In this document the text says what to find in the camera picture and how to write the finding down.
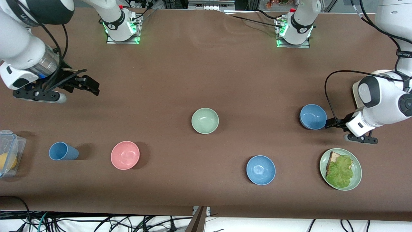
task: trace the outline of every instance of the green plate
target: green plate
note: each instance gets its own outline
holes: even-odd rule
[[[352,164],[352,171],[353,171],[353,177],[351,178],[351,183],[349,184],[349,186],[345,187],[345,188],[339,188],[339,187],[335,187],[333,185],[331,185],[327,180],[326,180],[326,166],[328,165],[328,161],[330,158],[330,153],[331,152],[336,152],[339,155],[344,155],[344,156],[350,156],[351,160],[353,161]],[[319,168],[321,170],[321,175],[323,177],[323,179],[326,181],[326,183],[328,183],[330,186],[332,186],[333,188],[337,189],[337,190],[342,190],[342,191],[349,191],[352,190],[354,188],[356,188],[358,186],[358,184],[361,182],[362,179],[362,168],[361,168],[361,164],[359,163],[358,159],[349,151],[342,149],[342,148],[332,148],[330,150],[327,150],[321,158],[321,162],[319,164]]]

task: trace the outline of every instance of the brown table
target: brown table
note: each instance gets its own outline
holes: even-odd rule
[[[144,22],[139,45],[107,45],[97,21],[93,9],[76,9],[66,61],[88,69],[100,96],[75,90],[65,104],[45,104],[13,99],[0,85],[1,128],[27,139],[17,176],[0,180],[0,195],[20,196],[37,211],[190,215],[192,206],[207,205],[219,216],[411,220],[412,120],[376,129],[375,146],[299,123],[310,103],[331,117],[323,83],[332,71],[393,68],[395,46],[357,15],[319,15],[310,49],[277,48],[270,26],[217,11],[159,10]],[[61,27],[49,28],[64,45]],[[339,117],[354,110],[351,85],[361,77],[331,78]],[[191,127],[201,107],[219,114],[213,134]],[[139,146],[141,158],[120,171],[110,152],[124,140]],[[79,160],[51,160],[57,141],[77,147]],[[362,165],[354,190],[334,190],[320,176],[320,156],[333,147]],[[258,154],[276,165],[267,186],[246,176]],[[23,206],[2,200],[0,208]]]

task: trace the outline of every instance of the blue bowl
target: blue bowl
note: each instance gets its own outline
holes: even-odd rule
[[[302,108],[299,119],[304,127],[310,130],[319,130],[325,127],[328,118],[322,107],[309,104]]]
[[[267,185],[275,178],[276,168],[266,156],[254,156],[246,165],[249,179],[257,185]]]

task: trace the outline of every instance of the plastic cup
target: plastic cup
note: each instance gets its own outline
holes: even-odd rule
[[[49,157],[52,160],[75,160],[79,151],[65,142],[57,142],[49,149]]]

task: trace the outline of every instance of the transparent food container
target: transparent food container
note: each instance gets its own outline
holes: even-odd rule
[[[0,178],[15,176],[25,145],[25,138],[10,130],[0,131]]]

